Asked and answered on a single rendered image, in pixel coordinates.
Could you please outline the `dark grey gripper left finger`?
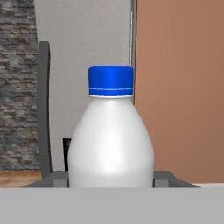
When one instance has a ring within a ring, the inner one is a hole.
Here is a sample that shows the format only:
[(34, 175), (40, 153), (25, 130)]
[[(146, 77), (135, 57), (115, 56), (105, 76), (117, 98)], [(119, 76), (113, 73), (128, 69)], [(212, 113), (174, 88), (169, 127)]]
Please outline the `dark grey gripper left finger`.
[(49, 176), (46, 178), (41, 179), (38, 182), (31, 183), (28, 187), (62, 187), (68, 188), (69, 187), (69, 180), (68, 180), (68, 149), (71, 143), (70, 138), (63, 138), (63, 158), (64, 158), (64, 171), (53, 171)]

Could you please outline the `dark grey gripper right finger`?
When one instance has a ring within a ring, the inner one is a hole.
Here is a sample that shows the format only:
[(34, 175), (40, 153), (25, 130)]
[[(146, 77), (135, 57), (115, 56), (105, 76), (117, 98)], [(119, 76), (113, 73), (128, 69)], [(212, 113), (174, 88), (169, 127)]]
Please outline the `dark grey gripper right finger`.
[(176, 178), (170, 171), (154, 171), (153, 186), (159, 187), (196, 187), (196, 185)]

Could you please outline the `white bottle with blue cap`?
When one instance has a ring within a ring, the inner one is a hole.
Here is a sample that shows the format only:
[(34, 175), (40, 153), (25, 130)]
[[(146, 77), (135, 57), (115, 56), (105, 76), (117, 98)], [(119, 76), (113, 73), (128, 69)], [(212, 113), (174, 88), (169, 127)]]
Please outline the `white bottle with blue cap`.
[(153, 186), (154, 150), (132, 102), (134, 68), (91, 66), (88, 95), (68, 150), (69, 186)]

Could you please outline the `light grey fridge door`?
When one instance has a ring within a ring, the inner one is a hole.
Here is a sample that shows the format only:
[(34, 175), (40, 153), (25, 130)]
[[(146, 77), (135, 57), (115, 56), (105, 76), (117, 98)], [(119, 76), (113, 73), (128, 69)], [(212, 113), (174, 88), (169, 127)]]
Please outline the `light grey fridge door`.
[(38, 41), (50, 43), (52, 168), (88, 105), (88, 69), (131, 62), (131, 0), (34, 0)]

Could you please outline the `brown cabinet side panel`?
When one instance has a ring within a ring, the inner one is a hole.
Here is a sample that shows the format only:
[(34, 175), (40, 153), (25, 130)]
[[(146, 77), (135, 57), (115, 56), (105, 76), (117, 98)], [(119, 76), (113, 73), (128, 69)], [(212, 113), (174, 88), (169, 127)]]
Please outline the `brown cabinet side panel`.
[(135, 104), (156, 169), (224, 182), (224, 0), (137, 0)]

